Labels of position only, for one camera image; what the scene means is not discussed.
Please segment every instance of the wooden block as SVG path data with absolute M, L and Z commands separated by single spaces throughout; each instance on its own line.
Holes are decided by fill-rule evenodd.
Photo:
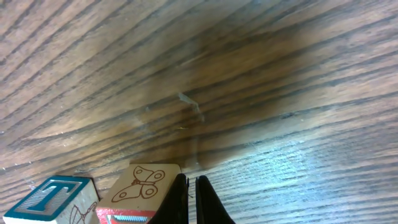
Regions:
M 97 206 L 101 224 L 148 222 L 179 173 L 176 164 L 130 164 Z
M 6 224 L 97 224 L 98 196 L 90 178 L 53 176 L 4 216 Z

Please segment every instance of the wood grain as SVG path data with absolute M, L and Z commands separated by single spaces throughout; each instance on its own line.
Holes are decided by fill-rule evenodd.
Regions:
M 398 1 L 13 0 L 0 24 L 1 214 L 172 162 L 237 223 L 396 223 Z

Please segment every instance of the small cube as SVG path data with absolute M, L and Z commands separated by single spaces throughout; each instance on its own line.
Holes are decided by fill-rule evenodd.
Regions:
M 130 164 L 97 206 L 101 224 L 147 223 L 179 173 L 177 164 Z
M 98 224 L 98 196 L 84 177 L 52 176 L 4 216 L 6 224 Z

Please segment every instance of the block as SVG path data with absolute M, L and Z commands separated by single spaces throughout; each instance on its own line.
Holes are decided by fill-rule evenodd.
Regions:
M 84 177 L 52 176 L 4 216 L 6 224 L 98 224 L 98 196 Z
M 179 173 L 176 164 L 130 164 L 96 208 L 101 224 L 148 222 Z

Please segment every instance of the wooden surface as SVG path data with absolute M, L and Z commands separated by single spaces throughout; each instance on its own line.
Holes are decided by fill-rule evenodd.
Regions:
M 1 214 L 175 162 L 237 223 L 396 223 L 397 24 L 394 0 L 3 0 Z

